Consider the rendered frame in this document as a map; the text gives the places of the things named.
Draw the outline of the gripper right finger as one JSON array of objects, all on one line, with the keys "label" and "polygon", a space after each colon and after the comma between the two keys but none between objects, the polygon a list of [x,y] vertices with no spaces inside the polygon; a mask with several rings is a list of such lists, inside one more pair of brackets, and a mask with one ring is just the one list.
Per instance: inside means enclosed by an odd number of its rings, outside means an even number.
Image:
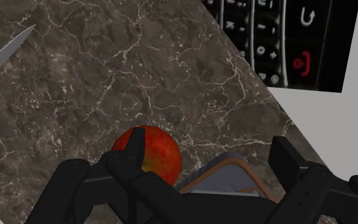
[{"label": "gripper right finger", "polygon": [[322,215],[358,224],[358,175],[348,181],[305,160],[283,136],[272,140],[268,163],[286,194],[265,224],[317,224]]}]

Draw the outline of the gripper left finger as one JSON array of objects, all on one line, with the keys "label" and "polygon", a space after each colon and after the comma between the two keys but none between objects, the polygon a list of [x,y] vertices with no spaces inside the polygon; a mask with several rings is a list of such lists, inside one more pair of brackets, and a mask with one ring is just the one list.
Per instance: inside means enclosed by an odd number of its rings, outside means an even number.
[{"label": "gripper left finger", "polygon": [[196,207],[154,172],[141,169],[145,130],[135,128],[124,150],[99,162],[61,162],[25,224],[85,224],[94,206],[107,204],[123,224],[203,224]]}]

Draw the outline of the red apple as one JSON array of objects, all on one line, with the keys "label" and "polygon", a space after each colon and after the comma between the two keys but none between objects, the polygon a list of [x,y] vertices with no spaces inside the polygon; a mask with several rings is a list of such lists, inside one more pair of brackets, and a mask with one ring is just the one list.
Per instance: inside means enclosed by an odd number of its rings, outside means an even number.
[{"label": "red apple", "polygon": [[174,186],[182,171],[182,156],[174,138],[159,127],[140,125],[144,129],[144,157],[141,169],[153,171]]}]

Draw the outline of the grey box with orange trim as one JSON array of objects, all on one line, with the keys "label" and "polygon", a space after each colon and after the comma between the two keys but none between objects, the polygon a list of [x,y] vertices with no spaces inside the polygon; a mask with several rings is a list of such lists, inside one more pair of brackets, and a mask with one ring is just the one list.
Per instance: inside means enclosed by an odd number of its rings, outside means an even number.
[{"label": "grey box with orange trim", "polygon": [[237,152],[224,152],[174,187],[180,193],[255,196],[276,200]]}]

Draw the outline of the black keypad phone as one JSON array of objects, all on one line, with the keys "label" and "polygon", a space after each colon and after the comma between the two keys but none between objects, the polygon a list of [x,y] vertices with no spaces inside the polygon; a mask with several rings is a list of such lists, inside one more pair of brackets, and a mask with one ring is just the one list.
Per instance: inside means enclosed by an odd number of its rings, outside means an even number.
[{"label": "black keypad phone", "polygon": [[268,87],[340,93],[358,0],[201,0]]}]

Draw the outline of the silver knife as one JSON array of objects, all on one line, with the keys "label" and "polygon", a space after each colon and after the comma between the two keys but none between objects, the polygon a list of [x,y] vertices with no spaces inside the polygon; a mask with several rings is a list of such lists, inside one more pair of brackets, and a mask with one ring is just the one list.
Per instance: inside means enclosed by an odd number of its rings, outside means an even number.
[{"label": "silver knife", "polygon": [[30,26],[22,31],[19,35],[14,37],[2,49],[0,49],[0,67],[14,54],[20,45],[27,39],[29,34],[33,31],[35,25]]}]

